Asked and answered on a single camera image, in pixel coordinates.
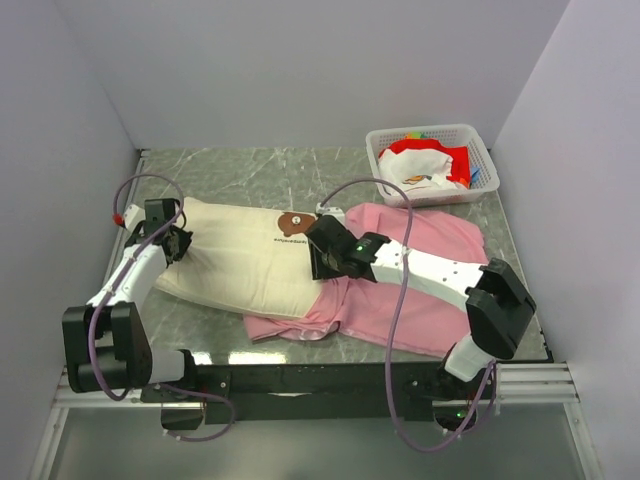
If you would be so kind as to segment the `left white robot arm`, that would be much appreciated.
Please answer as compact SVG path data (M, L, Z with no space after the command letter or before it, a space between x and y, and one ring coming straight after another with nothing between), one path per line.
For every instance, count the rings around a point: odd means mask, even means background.
M180 200L147 200L144 218L131 230L120 264L86 304L62 317L67 378L76 393L101 391L119 401L133 389L164 383L176 401L193 399L200 378L185 350L154 351L141 309L156 281L186 255L193 233Z

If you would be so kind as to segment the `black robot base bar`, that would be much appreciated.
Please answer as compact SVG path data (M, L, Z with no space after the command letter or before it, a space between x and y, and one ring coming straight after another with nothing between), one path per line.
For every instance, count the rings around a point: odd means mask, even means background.
M451 430L472 428L474 399L494 394L493 368L470 382L449 375L438 361L345 364L194 365L186 379L147 386L140 399L161 404L170 429L270 420L387 418L437 421ZM394 398L394 409L387 398Z

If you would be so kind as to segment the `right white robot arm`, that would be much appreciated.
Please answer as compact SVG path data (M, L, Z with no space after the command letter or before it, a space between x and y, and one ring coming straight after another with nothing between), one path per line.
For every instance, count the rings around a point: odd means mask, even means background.
M312 274L344 288L337 319L354 337L443 360L428 377L438 400L475 392L496 362L511 360L536 311L513 268L436 256L385 235L356 237L323 215L305 233Z

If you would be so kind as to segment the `white plastic basket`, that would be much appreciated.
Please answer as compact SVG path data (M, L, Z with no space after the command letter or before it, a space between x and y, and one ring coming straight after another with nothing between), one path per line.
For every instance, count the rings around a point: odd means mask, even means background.
M406 195L414 206L469 203L499 187L500 180L484 142L477 131L466 124L393 128L368 133L366 150L374 177L382 179L378 169L379 153L404 138L432 138L447 147L464 146L468 149L471 163L472 180L467 190L444 191L425 197Z

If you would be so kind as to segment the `cream pillow with bear print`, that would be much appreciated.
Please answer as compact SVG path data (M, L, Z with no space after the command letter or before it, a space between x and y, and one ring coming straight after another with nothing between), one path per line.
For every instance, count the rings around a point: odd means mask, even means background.
M185 199L192 241L155 287L185 301L241 314L298 319L322 284L312 278L309 213Z

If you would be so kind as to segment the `red and white cloth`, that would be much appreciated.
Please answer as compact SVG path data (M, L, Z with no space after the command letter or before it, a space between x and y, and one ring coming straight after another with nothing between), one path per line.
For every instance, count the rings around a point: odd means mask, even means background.
M409 197L467 190L471 163L464 146L447 147L432 138L404 138L378 156L380 177L395 184Z

